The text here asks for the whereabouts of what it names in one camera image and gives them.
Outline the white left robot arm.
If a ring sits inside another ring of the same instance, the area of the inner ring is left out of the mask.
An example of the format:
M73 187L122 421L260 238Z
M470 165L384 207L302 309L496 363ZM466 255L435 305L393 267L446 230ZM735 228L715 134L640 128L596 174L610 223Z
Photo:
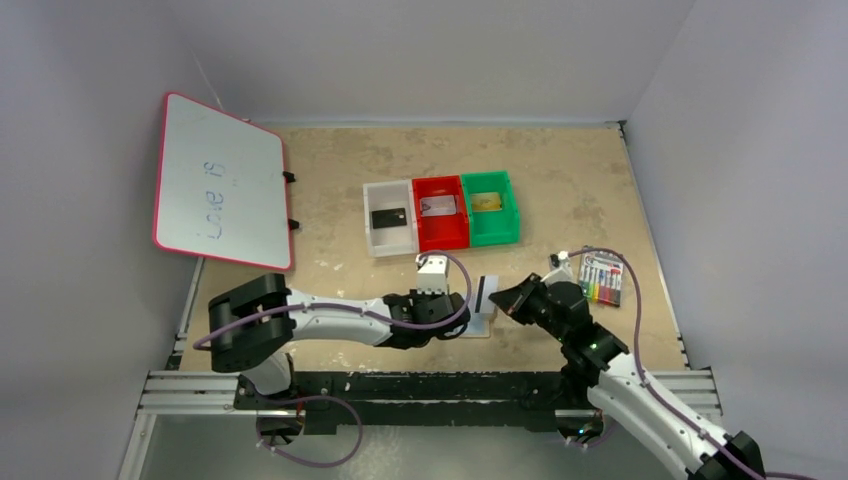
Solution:
M332 300L287 286L266 274L213 298L210 332L194 349L211 355L218 373L238 373L262 396L281 395L293 383L289 342L342 340L374 347L422 348L448 340L470 321L468 301L458 293L411 290L370 300Z

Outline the red plastic bin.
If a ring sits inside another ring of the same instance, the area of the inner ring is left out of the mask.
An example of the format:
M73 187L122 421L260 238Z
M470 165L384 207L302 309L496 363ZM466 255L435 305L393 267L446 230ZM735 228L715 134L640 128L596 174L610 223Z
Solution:
M460 177L414 178L412 189L420 251L469 248L469 217Z

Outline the white plastic bin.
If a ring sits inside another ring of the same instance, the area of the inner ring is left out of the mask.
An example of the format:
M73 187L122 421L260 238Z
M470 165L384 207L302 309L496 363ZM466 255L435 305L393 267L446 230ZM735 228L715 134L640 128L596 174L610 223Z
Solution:
M366 246L372 257L419 252L413 203L409 179L363 185Z

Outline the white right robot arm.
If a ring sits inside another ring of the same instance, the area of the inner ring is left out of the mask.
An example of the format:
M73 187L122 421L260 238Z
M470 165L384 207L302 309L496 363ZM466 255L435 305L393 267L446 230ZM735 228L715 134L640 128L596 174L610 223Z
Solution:
M729 434L695 412L596 322L581 288L546 283L536 274L489 296L512 320L536 325L559 341L566 377L585 386L587 400L620 424L677 479L762 479L756 441Z

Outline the pack of coloured markers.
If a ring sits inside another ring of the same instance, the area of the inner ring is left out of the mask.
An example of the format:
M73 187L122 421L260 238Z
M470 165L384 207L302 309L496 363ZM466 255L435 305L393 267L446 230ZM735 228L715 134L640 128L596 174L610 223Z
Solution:
M581 256L578 284L586 299L611 307L620 307L624 264L607 252L589 252Z

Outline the green plastic bin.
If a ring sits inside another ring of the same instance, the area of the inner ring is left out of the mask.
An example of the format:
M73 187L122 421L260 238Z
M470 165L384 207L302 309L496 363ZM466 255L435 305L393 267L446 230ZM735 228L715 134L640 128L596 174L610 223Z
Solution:
M517 243L521 215L509 174L504 171L460 175L473 248Z

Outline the beige leather card holder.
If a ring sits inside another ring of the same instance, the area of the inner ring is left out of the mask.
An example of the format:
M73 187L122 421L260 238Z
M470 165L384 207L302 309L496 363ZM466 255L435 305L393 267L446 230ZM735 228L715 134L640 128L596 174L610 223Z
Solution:
M463 339L489 338L493 318L493 314L473 313L468 323L456 332Z

